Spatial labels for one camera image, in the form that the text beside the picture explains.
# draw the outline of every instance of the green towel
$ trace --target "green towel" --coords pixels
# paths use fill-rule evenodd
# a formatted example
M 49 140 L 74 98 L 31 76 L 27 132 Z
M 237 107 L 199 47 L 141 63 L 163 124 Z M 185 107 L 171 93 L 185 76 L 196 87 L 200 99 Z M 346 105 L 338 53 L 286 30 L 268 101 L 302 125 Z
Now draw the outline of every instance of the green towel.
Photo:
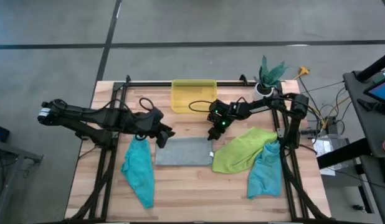
M 263 151 L 263 146 L 275 140 L 277 140 L 277 133 L 251 128 L 216 151 L 212 170 L 235 174 L 250 169 L 254 165 L 256 156 Z

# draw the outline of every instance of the yellow container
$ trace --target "yellow container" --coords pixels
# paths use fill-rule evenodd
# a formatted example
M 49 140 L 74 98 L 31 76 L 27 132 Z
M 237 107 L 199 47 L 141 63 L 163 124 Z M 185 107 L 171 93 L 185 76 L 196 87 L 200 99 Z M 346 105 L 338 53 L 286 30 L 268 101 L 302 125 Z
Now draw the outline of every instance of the yellow container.
M 171 107 L 176 113 L 199 113 L 188 105 L 197 100 L 213 102 L 217 98 L 216 80 L 173 80 Z M 209 111 L 209 103 L 194 103 L 192 109 Z

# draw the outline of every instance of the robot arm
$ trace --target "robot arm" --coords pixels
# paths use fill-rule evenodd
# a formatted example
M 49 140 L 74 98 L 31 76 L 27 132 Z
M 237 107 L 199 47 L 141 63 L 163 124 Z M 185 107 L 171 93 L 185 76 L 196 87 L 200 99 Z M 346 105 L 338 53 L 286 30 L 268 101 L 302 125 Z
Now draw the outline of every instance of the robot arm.
M 290 110 L 287 110 L 283 102 L 285 100 L 292 101 Z M 207 119 L 213 122 L 213 127 L 208 131 L 208 140 L 218 140 L 234 120 L 244 120 L 252 114 L 275 109 L 291 117 L 291 125 L 289 130 L 286 130 L 287 135 L 284 136 L 284 142 L 286 146 L 297 148 L 300 138 L 299 125 L 307 115 L 308 102 L 309 99 L 305 95 L 294 93 L 274 95 L 251 103 L 237 101 L 229 105 L 216 100 L 209 106 Z
M 147 113 L 132 113 L 125 108 L 101 108 L 93 110 L 68 105 L 63 100 L 43 102 L 42 109 L 37 117 L 41 124 L 48 126 L 65 126 L 76 132 L 76 135 L 88 136 L 95 143 L 102 143 L 112 138 L 112 132 L 135 134 L 144 139 L 147 136 L 157 138 L 159 147 L 164 147 L 166 140 L 174 135 L 172 128 L 160 121 L 163 113 L 156 107 L 149 109 Z M 88 126 L 83 122 L 95 123 L 103 130 Z

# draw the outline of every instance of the gray cloth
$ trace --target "gray cloth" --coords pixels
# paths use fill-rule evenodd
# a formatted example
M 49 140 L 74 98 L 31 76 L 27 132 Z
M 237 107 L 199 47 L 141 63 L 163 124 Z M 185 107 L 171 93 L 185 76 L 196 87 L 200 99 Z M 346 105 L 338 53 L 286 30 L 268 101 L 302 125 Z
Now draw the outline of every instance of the gray cloth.
M 163 149 L 156 146 L 155 165 L 208 166 L 212 164 L 212 141 L 202 137 L 169 138 Z

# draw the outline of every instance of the wooden tabletop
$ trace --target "wooden tabletop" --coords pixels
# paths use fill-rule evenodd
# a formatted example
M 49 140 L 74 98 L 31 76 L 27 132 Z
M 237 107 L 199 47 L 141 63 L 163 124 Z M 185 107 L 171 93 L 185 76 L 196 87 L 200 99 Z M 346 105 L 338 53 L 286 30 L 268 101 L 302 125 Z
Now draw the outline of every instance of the wooden tabletop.
M 97 83 L 92 108 L 101 108 L 110 101 L 112 86 L 113 82 Z M 298 83 L 294 80 L 283 82 L 283 92 L 298 93 Z M 241 96 L 245 97 L 247 101 L 252 101 L 251 93 L 253 93 L 252 87 L 217 87 L 217 97 L 225 103 L 236 101 Z M 212 126 L 212 123 L 206 120 L 207 114 L 176 114 L 173 112 L 170 108 L 170 87 L 129 87 L 126 92 L 126 103 L 133 112 L 144 111 L 138 104 L 141 97 L 151 99 L 154 105 L 163 112 L 164 118 L 161 122 L 173 128 L 173 131 L 176 132 L 173 138 L 207 137 L 207 130 Z M 253 126 L 274 131 L 271 112 L 265 111 L 254 114 L 243 121 L 234 121 L 218 141 L 212 141 L 214 151 Z M 307 127 L 307 122 L 302 121 L 301 128 L 305 127 Z M 155 178 L 154 207 L 144 209 L 120 172 L 132 137 L 132 135 L 120 135 L 107 221 L 265 222 L 290 220 L 284 186 L 282 186 L 283 190 L 280 197 L 264 195 L 249 200 L 247 199 L 249 170 L 238 174 L 220 174 L 213 172 L 211 166 L 155 166 L 155 139 L 149 139 Z M 307 139 L 301 139 L 300 142 L 312 147 Z M 94 145 L 91 141 L 85 141 L 80 153 L 82 154 L 92 147 Z M 79 160 L 65 214 L 66 218 L 75 214 L 92 192 L 99 157 L 100 150 L 96 149 Z M 297 157 L 303 188 L 318 208 L 325 215 L 330 216 L 315 154 L 301 147 L 297 149 Z M 103 192 L 104 190 L 98 200 L 98 214 L 101 211 Z M 297 212 L 300 215 L 297 193 L 296 191 L 293 193 Z

